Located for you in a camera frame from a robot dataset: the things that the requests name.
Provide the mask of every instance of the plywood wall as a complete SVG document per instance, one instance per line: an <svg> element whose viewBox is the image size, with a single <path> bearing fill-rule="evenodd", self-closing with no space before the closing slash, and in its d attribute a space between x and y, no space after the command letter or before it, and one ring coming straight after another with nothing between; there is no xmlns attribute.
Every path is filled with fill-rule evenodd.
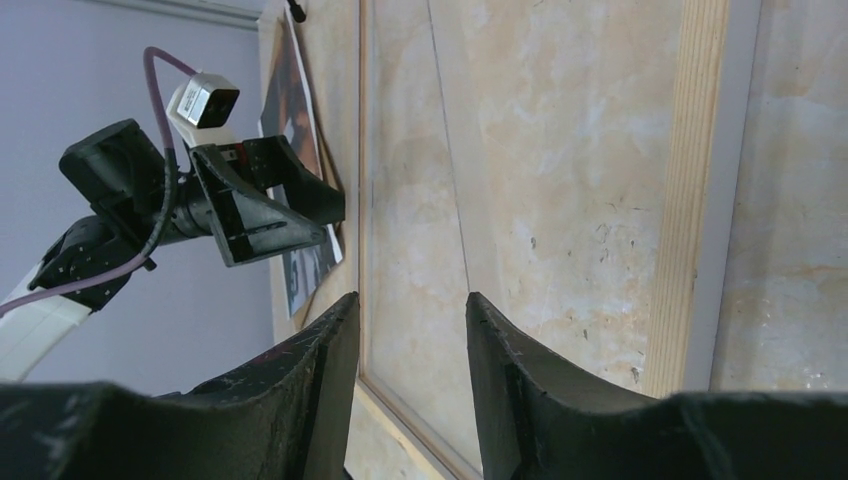
<svg viewBox="0 0 848 480"><path fill-rule="evenodd" d="M763 0L713 368L848 389L848 4Z"/></svg>
<svg viewBox="0 0 848 480"><path fill-rule="evenodd" d="M681 2L462 2L511 319L640 391Z"/></svg>
<svg viewBox="0 0 848 480"><path fill-rule="evenodd" d="M345 468L356 479L424 480L422 471L401 444L354 397L350 413Z"/></svg>

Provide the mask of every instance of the wooden edge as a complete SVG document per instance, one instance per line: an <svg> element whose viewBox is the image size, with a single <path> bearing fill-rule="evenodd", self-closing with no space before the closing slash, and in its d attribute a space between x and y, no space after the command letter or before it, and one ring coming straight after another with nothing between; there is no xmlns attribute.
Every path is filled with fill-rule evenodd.
<svg viewBox="0 0 848 480"><path fill-rule="evenodd" d="M292 328L294 328L295 332L299 332L306 327L306 319L309 317L309 311L312 310L312 303L315 301L315 292L312 292L306 302L301 305L300 310L295 312L294 315L291 316Z"/></svg>
<svg viewBox="0 0 848 480"><path fill-rule="evenodd" d="M469 292L481 292L509 316L489 206L493 198L479 105L457 2L428 0L445 110L457 216Z"/></svg>
<svg viewBox="0 0 848 480"><path fill-rule="evenodd" d="M278 256L268 259L268 271L271 277L271 318L274 344L276 345L294 335L297 331L289 321L286 286L283 284L282 258Z"/></svg>
<svg viewBox="0 0 848 480"><path fill-rule="evenodd" d="M381 410L381 416L384 418L380 419L380 424L403 445L404 450L422 470L436 472L438 478L482 478L477 470L459 456L382 380L360 373L357 384L367 388L370 396L368 401ZM404 438L398 438L395 432Z"/></svg>
<svg viewBox="0 0 848 480"><path fill-rule="evenodd" d="M645 393L708 390L760 0L685 0Z"/></svg>
<svg viewBox="0 0 848 480"><path fill-rule="evenodd" d="M354 281L359 290L360 298L360 318L362 319L362 328L359 330L359 370L365 372L368 367L368 350L371 347L371 336L368 331L369 318L371 315L370 295L367 288L368 280L365 278L365 273L368 271L369 265L366 265L368 259L368 242L367 236L369 231L369 209L368 205L371 202L371 189L367 187L367 172L371 166L369 161L372 152L372 135L373 128L371 119L374 118L374 112L370 104L371 97L371 75L369 74L372 60L374 58L373 39L370 37L369 26L373 25L373 10L369 8L370 2L373 0L359 1L359 162L358 168L354 168L357 172L356 183L351 183L351 186L356 186L358 202L356 203L356 235L351 237L356 238L356 244L352 245L351 251L356 252L356 268L354 269Z"/></svg>
<svg viewBox="0 0 848 480"><path fill-rule="evenodd" d="M453 478L445 466L427 450L403 421L386 407L366 380L361 377L356 379L353 395L383 430L400 444L413 463L427 475L427 478Z"/></svg>
<svg viewBox="0 0 848 480"><path fill-rule="evenodd" d="M360 201L361 201L361 198L362 198L362 192L360 190L360 178L362 177L362 159L363 159L363 154L362 154L362 147L363 147L362 129L363 129L363 125L364 125L364 122L362 121L362 99L363 99L363 95L362 95L362 51L363 51L362 11L363 11L363 7L362 7L362 5L363 5L364 2L365 2L365 0L360 0L359 2L357 2L357 5L356 5L357 8L355 9L356 18L351 19L351 21L353 22L353 25L354 25L354 32L355 32L356 42L357 42L356 43L356 58L357 58L357 69L358 69L357 72L356 72L357 75L355 75L356 86L353 89L354 91L357 92L357 98L356 98L357 115L356 115L354 124L352 125L353 131L351 132L351 134L353 135L353 138L357 139L357 150L356 150L356 161L355 161L354 165L351 165L351 168L349 170L350 178L348 179L349 181L348 181L348 186L347 186L346 195L345 195L345 201L346 201L345 205L349 209L349 211L346 213L346 218L348 219L346 223L348 225L350 225L350 227L348 227L348 229L347 229L347 231L348 231L347 242L350 242L350 243L347 244L347 245L349 245L349 248L346 248L345 252L347 254L350 254L350 256L351 256L351 258L349 260L352 263L350 284L354 285L355 288L357 289L357 291L359 291L359 288L360 288L360 281L359 281L359 267L360 267L359 238L362 235L361 234L362 230L360 229L360 216L361 216ZM356 199L356 200L355 201L347 201L348 199ZM360 292L359 298L360 298L359 315L360 315L360 318L362 318L362 312L363 312L362 307L364 306L364 303L365 303L364 301L361 300L363 298L362 292ZM361 331L362 331L362 328L360 328L360 342L362 340Z"/></svg>

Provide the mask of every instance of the wooden board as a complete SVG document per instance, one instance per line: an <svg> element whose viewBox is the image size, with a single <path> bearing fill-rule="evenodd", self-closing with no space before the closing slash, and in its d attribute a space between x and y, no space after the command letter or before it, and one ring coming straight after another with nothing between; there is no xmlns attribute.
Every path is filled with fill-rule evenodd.
<svg viewBox="0 0 848 480"><path fill-rule="evenodd" d="M645 393L707 390L759 0L686 0Z"/></svg>
<svg viewBox="0 0 848 480"><path fill-rule="evenodd" d="M354 395L428 478L478 478L444 440L427 427L403 401L376 379L357 379Z"/></svg>
<svg viewBox="0 0 848 480"><path fill-rule="evenodd" d="M682 2L458 3L508 314L584 370L641 391ZM450 17L433 5L434 22ZM454 171L460 197L474 181ZM490 240L457 200L463 243Z"/></svg>
<svg viewBox="0 0 848 480"><path fill-rule="evenodd" d="M345 468L353 478L439 478L411 446L415 437L403 430L361 381L354 387Z"/></svg>

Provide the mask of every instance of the white wall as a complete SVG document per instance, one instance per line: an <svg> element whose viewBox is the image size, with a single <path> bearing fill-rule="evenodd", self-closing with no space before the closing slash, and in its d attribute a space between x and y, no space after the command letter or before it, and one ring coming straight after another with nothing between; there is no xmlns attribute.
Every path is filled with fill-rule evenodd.
<svg viewBox="0 0 848 480"><path fill-rule="evenodd" d="M265 8L266 0L205 0L208 3L217 3L219 5L226 5L228 7L236 7L243 8L245 10L253 10L255 12L261 12L263 8ZM301 6L306 8L306 4L309 3L307 0L299 0Z"/></svg>
<svg viewBox="0 0 848 480"><path fill-rule="evenodd" d="M128 117L159 144L141 64L151 44L240 86L230 125L256 135L255 33L78 1L0 2L0 292L91 214L59 172L68 145ZM159 70L169 97L181 78ZM185 390L271 346L266 262L227 269L211 239L164 247L153 258L159 268L137 272L29 381Z"/></svg>

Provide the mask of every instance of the marble-patterned surface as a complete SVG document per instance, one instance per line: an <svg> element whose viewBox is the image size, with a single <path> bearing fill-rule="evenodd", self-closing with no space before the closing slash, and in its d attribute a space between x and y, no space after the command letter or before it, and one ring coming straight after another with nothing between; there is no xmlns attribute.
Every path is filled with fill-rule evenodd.
<svg viewBox="0 0 848 480"><path fill-rule="evenodd" d="M356 479L425 480L427 474L388 435L358 398L353 398L345 468Z"/></svg>
<svg viewBox="0 0 848 480"><path fill-rule="evenodd" d="M461 2L512 320L636 391L680 4Z"/></svg>
<svg viewBox="0 0 848 480"><path fill-rule="evenodd" d="M763 0L713 368L848 389L848 3Z"/></svg>
<svg viewBox="0 0 848 480"><path fill-rule="evenodd" d="M369 371L471 465L467 280L427 0L373 3Z"/></svg>

